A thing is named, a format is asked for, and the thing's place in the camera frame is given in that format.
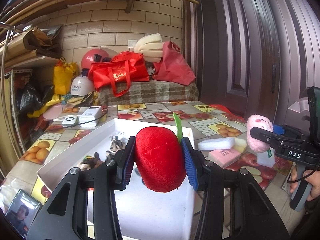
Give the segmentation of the pink red helmet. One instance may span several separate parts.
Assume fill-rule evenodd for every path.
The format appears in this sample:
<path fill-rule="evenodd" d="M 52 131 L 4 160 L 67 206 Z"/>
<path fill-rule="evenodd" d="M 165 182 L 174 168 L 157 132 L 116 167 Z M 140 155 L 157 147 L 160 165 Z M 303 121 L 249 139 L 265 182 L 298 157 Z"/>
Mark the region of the pink red helmet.
<path fill-rule="evenodd" d="M 81 60 L 81 69 L 89 69 L 93 63 L 110 62 L 111 58 L 103 49 L 91 49 L 84 54 Z"/>

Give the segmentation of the white round wireless charger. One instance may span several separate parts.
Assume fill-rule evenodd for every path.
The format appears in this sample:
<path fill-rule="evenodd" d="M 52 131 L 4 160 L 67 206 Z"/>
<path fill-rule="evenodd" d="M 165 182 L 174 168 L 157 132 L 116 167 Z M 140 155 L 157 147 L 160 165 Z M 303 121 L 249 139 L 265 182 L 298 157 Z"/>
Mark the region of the white round wireless charger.
<path fill-rule="evenodd" d="M 63 127 L 68 127 L 78 123 L 78 116 L 65 115 L 65 116 L 53 119 L 53 121 L 60 122 Z"/>

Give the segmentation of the braided brown rope toy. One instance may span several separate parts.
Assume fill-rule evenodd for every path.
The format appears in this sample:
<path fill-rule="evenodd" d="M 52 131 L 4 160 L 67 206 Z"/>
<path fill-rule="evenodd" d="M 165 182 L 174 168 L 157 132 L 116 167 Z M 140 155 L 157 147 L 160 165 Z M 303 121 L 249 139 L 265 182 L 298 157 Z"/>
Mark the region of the braided brown rope toy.
<path fill-rule="evenodd" d="M 95 152 L 93 156 L 86 156 L 78 165 L 80 170 L 91 170 L 99 167 L 103 161 L 100 159 L 99 153 Z"/>

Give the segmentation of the smartphone with photo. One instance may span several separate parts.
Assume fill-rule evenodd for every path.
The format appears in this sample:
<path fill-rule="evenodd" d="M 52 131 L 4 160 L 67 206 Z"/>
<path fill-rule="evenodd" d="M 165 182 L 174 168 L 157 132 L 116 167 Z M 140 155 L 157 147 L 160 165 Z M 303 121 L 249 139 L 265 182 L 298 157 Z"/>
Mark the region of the smartphone with photo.
<path fill-rule="evenodd" d="M 39 213 L 42 204 L 34 197 L 19 189 L 5 214 L 14 230 L 26 239 L 27 233 Z"/>

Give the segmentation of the cream foam roll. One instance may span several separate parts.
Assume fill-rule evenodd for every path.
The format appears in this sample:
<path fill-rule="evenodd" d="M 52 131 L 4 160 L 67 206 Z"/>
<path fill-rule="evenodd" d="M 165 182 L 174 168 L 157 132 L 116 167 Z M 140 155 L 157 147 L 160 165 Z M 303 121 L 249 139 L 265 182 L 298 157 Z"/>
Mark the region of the cream foam roll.
<path fill-rule="evenodd" d="M 160 63 L 163 57 L 163 44 L 159 33 L 150 34 L 138 40 L 133 51 L 142 54 L 146 62 Z"/>

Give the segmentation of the white power bank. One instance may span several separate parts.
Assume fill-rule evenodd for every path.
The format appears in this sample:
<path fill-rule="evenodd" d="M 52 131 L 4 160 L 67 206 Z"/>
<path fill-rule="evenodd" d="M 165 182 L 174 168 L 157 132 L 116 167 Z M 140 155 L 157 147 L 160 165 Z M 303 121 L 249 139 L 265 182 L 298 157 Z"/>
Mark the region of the white power bank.
<path fill-rule="evenodd" d="M 79 124 L 81 127 L 95 127 L 102 116 L 103 108 L 101 106 L 88 107 L 88 109 L 79 116 Z"/>

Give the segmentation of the yellow shopping bag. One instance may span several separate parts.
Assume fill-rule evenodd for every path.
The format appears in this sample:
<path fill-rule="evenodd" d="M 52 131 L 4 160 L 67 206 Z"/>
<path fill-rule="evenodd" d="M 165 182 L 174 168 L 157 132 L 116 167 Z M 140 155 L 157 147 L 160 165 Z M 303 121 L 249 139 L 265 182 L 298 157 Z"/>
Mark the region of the yellow shopping bag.
<path fill-rule="evenodd" d="M 54 67 L 54 93 L 65 95 L 71 91 L 71 85 L 75 77 L 79 75 L 79 70 L 75 62 L 67 62 L 61 57 Z"/>

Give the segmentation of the glossy red tote bag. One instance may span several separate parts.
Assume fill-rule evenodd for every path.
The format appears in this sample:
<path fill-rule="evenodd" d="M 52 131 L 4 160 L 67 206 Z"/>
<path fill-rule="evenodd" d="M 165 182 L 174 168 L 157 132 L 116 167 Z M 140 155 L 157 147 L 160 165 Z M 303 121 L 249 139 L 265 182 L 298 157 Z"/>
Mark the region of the glossy red tote bag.
<path fill-rule="evenodd" d="M 150 81 L 143 54 L 132 51 L 121 52 L 110 62 L 92 63 L 87 77 L 96 90 L 111 86 L 115 97 L 128 92 L 133 82 Z"/>

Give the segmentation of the plaid blanket covered bench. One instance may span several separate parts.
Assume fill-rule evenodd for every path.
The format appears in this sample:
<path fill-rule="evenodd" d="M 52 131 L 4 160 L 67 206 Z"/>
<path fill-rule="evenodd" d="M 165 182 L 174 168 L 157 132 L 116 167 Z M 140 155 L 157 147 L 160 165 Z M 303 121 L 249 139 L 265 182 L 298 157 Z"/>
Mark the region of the plaid blanket covered bench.
<path fill-rule="evenodd" d="M 156 81 L 133 82 L 129 91 L 120 97 L 113 94 L 111 86 L 105 86 L 98 92 L 102 105 L 130 105 L 135 103 L 156 103 L 169 101 L 197 101 L 199 90 L 195 83 L 188 86 L 174 82 Z"/>

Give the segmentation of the white safety helmet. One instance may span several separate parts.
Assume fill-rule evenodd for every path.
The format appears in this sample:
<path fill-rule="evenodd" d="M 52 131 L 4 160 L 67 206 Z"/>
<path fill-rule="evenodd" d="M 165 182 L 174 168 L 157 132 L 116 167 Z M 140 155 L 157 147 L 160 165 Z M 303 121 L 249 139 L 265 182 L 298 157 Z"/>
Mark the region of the white safety helmet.
<path fill-rule="evenodd" d="M 71 84 L 71 96 L 86 96 L 87 94 L 94 92 L 95 87 L 88 77 L 79 75 L 77 76 Z"/>

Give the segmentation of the white shallow tray box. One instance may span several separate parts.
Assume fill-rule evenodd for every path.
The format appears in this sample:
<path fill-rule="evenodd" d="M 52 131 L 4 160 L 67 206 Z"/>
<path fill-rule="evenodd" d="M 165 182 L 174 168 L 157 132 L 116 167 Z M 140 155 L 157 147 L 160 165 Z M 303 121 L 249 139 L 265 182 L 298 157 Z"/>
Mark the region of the white shallow tray box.
<path fill-rule="evenodd" d="M 66 173 L 80 161 L 95 152 L 106 159 L 112 136 L 124 140 L 135 136 L 150 123 L 113 119 L 62 151 L 50 157 L 37 176 L 53 191 Z M 116 191 L 116 207 L 121 233 L 134 239 L 189 239 L 193 220 L 195 193 L 184 180 L 178 189 L 168 193 L 148 189 L 141 177 L 133 172 L 124 191 Z"/>

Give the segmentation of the black plastic bag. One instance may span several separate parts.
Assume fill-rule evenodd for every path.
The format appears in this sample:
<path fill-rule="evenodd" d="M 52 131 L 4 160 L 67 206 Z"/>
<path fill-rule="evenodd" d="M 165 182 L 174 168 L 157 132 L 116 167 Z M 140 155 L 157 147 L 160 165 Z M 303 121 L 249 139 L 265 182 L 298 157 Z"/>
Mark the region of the black plastic bag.
<path fill-rule="evenodd" d="M 33 113 L 48 103 L 53 95 L 54 85 L 45 86 L 44 91 L 40 91 L 28 83 L 24 88 L 17 89 L 16 107 L 21 114 Z"/>

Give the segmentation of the pink plush toy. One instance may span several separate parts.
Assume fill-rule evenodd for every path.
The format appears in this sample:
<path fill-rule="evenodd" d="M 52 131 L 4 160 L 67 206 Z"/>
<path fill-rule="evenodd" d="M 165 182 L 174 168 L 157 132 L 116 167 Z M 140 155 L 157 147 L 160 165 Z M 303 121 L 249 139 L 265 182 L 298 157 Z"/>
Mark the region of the pink plush toy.
<path fill-rule="evenodd" d="M 251 115 L 247 120 L 247 143 L 255 153 L 263 153 L 270 149 L 268 143 L 260 140 L 261 132 L 273 132 L 272 122 L 262 115 Z"/>

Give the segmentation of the red plush apple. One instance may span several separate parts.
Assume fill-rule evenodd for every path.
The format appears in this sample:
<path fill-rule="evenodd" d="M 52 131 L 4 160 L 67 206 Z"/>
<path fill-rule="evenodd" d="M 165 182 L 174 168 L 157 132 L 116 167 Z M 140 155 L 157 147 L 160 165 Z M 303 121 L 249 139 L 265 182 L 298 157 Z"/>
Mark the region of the red plush apple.
<path fill-rule="evenodd" d="M 135 162 L 148 189 L 167 193 L 183 183 L 184 154 L 177 135 L 161 126 L 148 126 L 136 134 Z"/>

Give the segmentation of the dark red fabric bag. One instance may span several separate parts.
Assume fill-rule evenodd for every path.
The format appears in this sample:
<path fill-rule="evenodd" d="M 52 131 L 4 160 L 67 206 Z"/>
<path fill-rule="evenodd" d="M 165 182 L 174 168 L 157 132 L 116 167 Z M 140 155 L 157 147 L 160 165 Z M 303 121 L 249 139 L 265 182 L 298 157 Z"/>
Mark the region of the dark red fabric bag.
<path fill-rule="evenodd" d="M 160 63 L 154 63 L 153 66 L 155 74 L 152 78 L 157 81 L 174 82 L 188 86 L 196 78 L 191 67 L 180 53 L 179 46 L 171 41 L 163 44 L 162 60 Z"/>

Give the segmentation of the pink tissue pack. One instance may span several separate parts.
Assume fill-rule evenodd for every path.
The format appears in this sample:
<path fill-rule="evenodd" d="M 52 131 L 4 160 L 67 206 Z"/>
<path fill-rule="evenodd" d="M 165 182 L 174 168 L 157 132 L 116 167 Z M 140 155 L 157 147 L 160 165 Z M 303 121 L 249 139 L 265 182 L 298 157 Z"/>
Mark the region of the pink tissue pack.
<path fill-rule="evenodd" d="M 226 168 L 238 161 L 241 153 L 233 148 L 227 150 L 213 150 L 208 153 L 207 160 L 212 161 L 221 168 Z"/>

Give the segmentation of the wall light switch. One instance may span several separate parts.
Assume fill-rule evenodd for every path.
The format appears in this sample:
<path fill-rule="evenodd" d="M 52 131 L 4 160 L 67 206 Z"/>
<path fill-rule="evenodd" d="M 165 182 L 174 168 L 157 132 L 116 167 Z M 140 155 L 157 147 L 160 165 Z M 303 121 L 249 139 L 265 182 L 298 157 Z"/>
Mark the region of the wall light switch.
<path fill-rule="evenodd" d="M 137 40 L 128 39 L 127 40 L 127 47 L 128 48 L 134 48 L 137 44 Z"/>

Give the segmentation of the dark wooden door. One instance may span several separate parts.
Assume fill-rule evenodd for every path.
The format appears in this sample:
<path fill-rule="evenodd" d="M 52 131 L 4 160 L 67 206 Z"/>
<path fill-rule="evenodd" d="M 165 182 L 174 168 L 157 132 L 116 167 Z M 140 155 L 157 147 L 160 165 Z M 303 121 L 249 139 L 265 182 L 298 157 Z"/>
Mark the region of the dark wooden door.
<path fill-rule="evenodd" d="M 308 130 L 319 86 L 319 0 L 196 0 L 183 5 L 184 55 L 200 101 Z"/>

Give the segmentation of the wooden wall shelf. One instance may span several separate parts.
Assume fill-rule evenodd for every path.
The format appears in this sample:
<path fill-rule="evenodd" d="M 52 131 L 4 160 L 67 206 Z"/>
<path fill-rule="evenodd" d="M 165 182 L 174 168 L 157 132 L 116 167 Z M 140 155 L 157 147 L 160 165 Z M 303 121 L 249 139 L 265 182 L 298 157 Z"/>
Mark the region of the wooden wall shelf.
<path fill-rule="evenodd" d="M 1 30 L 7 31 L 4 41 L 1 42 L 1 70 L 42 56 L 60 59 L 61 46 L 54 43 L 60 29 L 60 26 L 40 29 L 29 25 L 21 31 L 15 26 L 1 23 Z"/>

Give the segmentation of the white foam block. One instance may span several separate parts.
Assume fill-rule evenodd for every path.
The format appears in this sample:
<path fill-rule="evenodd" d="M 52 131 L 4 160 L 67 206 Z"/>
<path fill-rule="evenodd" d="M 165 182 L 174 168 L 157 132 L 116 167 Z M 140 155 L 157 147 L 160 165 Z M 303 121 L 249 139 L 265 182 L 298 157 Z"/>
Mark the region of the white foam block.
<path fill-rule="evenodd" d="M 235 144 L 233 137 L 206 139 L 197 144 L 199 150 L 212 151 L 212 150 L 228 150 Z"/>

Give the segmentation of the cream yellow sponge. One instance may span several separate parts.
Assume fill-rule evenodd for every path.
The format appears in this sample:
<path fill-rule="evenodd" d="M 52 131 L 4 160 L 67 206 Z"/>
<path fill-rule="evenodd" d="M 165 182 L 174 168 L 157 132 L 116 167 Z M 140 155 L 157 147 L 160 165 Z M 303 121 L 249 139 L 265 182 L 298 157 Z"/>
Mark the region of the cream yellow sponge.
<path fill-rule="evenodd" d="M 235 143 L 233 149 L 238 151 L 240 154 L 243 154 L 247 150 L 247 141 L 245 139 L 234 138 Z"/>

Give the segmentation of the flat red gift bag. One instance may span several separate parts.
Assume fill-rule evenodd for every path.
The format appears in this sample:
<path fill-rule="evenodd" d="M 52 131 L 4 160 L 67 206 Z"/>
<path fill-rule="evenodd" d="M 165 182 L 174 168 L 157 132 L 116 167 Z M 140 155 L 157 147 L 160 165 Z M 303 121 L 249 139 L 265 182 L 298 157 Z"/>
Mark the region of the flat red gift bag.
<path fill-rule="evenodd" d="M 225 107 L 223 105 L 210 104 L 210 107 L 213 107 L 213 108 L 221 110 L 221 111 L 223 111 L 225 113 L 231 114 L 231 111 L 227 107 Z"/>

